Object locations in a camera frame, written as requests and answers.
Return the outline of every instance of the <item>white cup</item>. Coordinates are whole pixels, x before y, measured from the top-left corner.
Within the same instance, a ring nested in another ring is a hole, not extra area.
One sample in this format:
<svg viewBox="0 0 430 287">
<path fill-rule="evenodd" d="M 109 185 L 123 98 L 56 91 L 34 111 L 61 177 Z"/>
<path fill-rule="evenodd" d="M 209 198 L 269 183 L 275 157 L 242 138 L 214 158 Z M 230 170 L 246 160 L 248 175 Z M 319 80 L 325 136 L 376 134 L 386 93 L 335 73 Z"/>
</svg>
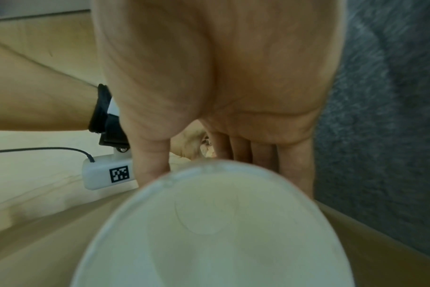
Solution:
<svg viewBox="0 0 430 287">
<path fill-rule="evenodd" d="M 72 287 L 353 287 L 317 205 L 279 175 L 210 160 L 127 200 L 89 245 Z"/>
</svg>

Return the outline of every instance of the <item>forearm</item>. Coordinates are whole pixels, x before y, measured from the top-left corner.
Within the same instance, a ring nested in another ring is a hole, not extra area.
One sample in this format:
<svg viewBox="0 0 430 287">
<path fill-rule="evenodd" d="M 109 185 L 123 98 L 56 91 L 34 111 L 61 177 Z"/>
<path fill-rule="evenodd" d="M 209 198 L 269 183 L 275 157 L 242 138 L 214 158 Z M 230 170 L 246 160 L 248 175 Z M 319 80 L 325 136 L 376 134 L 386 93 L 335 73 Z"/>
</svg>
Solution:
<svg viewBox="0 0 430 287">
<path fill-rule="evenodd" d="M 86 130 L 97 88 L 0 47 L 0 130 Z"/>
</svg>

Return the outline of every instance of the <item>human palm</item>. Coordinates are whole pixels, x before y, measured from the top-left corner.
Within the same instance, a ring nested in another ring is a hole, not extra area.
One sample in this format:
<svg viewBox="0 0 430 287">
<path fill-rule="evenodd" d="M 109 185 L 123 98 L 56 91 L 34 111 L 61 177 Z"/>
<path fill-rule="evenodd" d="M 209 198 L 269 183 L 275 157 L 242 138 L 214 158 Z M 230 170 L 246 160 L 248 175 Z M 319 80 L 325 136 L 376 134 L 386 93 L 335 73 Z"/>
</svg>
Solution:
<svg viewBox="0 0 430 287">
<path fill-rule="evenodd" d="M 217 157 L 312 196 L 312 135 L 343 46 L 344 0 L 94 0 L 98 47 L 139 183 L 200 119 Z"/>
</svg>

